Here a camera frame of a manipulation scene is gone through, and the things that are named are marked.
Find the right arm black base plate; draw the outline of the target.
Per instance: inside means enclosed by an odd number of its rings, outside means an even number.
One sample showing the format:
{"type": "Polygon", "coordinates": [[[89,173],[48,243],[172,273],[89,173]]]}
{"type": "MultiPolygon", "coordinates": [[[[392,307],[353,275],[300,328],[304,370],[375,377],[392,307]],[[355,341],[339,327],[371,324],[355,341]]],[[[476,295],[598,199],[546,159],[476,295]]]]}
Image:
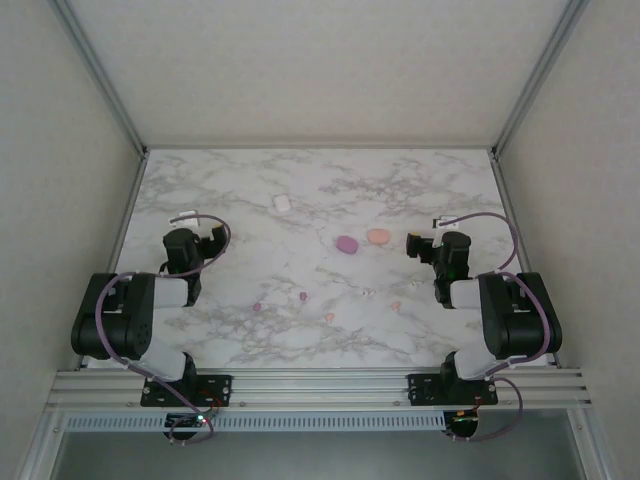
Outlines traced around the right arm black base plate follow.
{"type": "Polygon", "coordinates": [[[498,403],[493,384],[484,380],[445,378],[440,374],[410,374],[408,399],[412,406],[493,406],[498,403]]]}

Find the left aluminium side rail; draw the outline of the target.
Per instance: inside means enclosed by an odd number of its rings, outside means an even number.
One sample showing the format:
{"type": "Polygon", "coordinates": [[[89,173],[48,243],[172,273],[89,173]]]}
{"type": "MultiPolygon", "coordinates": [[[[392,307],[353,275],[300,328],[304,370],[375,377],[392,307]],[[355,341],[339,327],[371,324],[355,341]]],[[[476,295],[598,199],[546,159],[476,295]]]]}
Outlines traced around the left aluminium side rail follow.
{"type": "Polygon", "coordinates": [[[72,350],[78,357],[78,359],[72,363],[74,370],[79,370],[82,367],[85,356],[93,358],[94,353],[97,351],[100,351],[100,356],[108,355],[109,353],[102,343],[98,327],[96,326],[96,303],[104,287],[112,278],[117,276],[116,268],[146,172],[150,153],[150,150],[146,150],[137,164],[133,183],[126,197],[124,213],[117,223],[116,239],[107,261],[106,271],[91,275],[80,302],[78,312],[75,315],[70,334],[72,350]]]}

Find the left aluminium frame post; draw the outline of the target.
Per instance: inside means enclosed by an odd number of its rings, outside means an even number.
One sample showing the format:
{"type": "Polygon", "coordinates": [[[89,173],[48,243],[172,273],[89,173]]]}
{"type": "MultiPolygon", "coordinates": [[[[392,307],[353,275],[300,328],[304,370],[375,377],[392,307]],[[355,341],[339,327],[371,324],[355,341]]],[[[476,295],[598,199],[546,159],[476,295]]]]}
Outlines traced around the left aluminium frame post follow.
{"type": "Polygon", "coordinates": [[[94,81],[100,95],[114,117],[119,128],[137,155],[145,159],[148,148],[144,144],[134,123],[99,59],[85,29],[76,15],[70,0],[46,0],[59,19],[72,46],[94,81]]]}

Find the right aluminium frame post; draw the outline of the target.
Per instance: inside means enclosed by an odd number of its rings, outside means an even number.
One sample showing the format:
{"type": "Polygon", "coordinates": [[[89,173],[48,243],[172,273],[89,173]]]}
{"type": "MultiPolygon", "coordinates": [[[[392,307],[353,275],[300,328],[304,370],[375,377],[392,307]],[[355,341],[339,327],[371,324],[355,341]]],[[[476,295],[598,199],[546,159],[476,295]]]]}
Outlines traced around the right aluminium frame post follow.
{"type": "Polygon", "coordinates": [[[495,162],[499,161],[499,158],[513,140],[590,2],[591,0],[566,0],[559,19],[490,148],[491,158],[495,162]]]}

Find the aluminium side rail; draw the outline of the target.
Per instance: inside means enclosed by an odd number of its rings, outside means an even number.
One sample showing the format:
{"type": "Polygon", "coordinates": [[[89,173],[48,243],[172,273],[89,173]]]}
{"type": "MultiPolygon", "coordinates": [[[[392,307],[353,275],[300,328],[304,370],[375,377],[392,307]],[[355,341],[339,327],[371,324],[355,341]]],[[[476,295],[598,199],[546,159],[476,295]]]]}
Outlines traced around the aluminium side rail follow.
{"type": "Polygon", "coordinates": [[[150,153],[150,150],[146,150],[137,164],[133,183],[126,197],[124,213],[117,223],[116,239],[107,261],[106,271],[91,275],[80,302],[78,312],[75,315],[70,334],[72,350],[78,357],[78,359],[72,363],[74,370],[79,370],[82,367],[85,356],[93,358],[94,353],[97,351],[100,351],[100,356],[108,355],[109,353],[102,343],[98,327],[96,326],[96,303],[104,287],[112,278],[117,276],[116,268],[146,172],[150,153]]]}
{"type": "Polygon", "coordinates": [[[516,230],[516,235],[518,239],[517,256],[518,256],[519,264],[521,266],[521,269],[524,272],[531,272],[532,271],[531,262],[526,250],[526,246],[525,246],[524,239],[520,229],[519,220],[516,215],[516,210],[512,202],[512,197],[511,197],[509,188],[507,186],[505,176],[499,162],[499,158],[492,150],[490,150],[488,154],[489,154],[492,171],[495,177],[496,185],[501,198],[501,202],[505,211],[505,215],[509,219],[511,224],[515,227],[515,230],[516,230]]]}

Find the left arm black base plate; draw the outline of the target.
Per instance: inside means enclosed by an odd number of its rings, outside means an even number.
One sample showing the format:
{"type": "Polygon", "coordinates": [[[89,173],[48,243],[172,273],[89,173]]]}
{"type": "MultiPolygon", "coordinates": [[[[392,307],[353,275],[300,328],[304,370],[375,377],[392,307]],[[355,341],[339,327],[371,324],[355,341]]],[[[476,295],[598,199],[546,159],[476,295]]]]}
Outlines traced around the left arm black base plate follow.
{"type": "MultiPolygon", "coordinates": [[[[169,385],[197,408],[227,407],[232,381],[230,375],[196,375],[190,380],[169,382],[169,385]]],[[[142,407],[186,407],[165,387],[148,380],[144,383],[140,404],[142,407]]]]}

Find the aluminium frame post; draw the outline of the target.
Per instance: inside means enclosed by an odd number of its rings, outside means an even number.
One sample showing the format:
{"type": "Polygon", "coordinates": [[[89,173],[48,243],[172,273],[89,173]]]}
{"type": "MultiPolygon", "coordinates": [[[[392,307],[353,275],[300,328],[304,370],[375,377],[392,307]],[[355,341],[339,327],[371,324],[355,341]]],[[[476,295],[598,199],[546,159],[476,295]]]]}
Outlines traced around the aluminium frame post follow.
{"type": "Polygon", "coordinates": [[[100,95],[114,117],[119,128],[137,155],[145,159],[148,148],[144,144],[134,123],[99,59],[85,29],[76,15],[70,0],[46,0],[59,19],[72,46],[94,81],[100,95]]]}
{"type": "Polygon", "coordinates": [[[495,162],[499,161],[499,158],[513,140],[590,2],[591,0],[566,0],[559,19],[490,148],[491,158],[495,162]]]}

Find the right aluminium side rail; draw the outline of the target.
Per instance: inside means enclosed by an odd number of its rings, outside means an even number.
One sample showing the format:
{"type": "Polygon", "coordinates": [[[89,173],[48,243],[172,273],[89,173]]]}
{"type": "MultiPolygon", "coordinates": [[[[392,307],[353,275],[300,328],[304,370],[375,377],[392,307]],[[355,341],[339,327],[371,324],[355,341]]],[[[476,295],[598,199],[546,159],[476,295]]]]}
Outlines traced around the right aluminium side rail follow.
{"type": "Polygon", "coordinates": [[[518,256],[519,264],[521,266],[521,269],[524,272],[531,272],[532,271],[531,262],[526,250],[526,246],[525,246],[524,239],[520,229],[519,220],[516,215],[516,210],[512,202],[512,197],[511,197],[509,188],[507,186],[505,176],[499,162],[499,158],[492,150],[490,150],[488,154],[489,154],[492,171],[495,177],[496,185],[501,198],[501,202],[505,211],[505,215],[509,219],[511,224],[515,227],[515,230],[516,230],[516,235],[518,239],[517,256],[518,256]]]}

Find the aluminium table edge rail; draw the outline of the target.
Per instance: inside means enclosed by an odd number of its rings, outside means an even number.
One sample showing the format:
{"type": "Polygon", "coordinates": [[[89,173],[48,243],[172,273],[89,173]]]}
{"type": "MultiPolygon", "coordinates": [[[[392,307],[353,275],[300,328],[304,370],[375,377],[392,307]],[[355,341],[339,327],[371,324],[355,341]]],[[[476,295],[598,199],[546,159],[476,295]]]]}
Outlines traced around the aluminium table edge rail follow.
{"type": "MultiPolygon", "coordinates": [[[[202,375],[233,377],[229,412],[409,410],[410,374],[424,368],[230,368],[202,375]]],[[[524,367],[502,371],[495,386],[497,410],[513,410],[522,399],[528,410],[584,409],[592,405],[578,369],[524,367]]],[[[119,369],[63,371],[45,401],[48,411],[138,411],[143,377],[119,369]]]]}

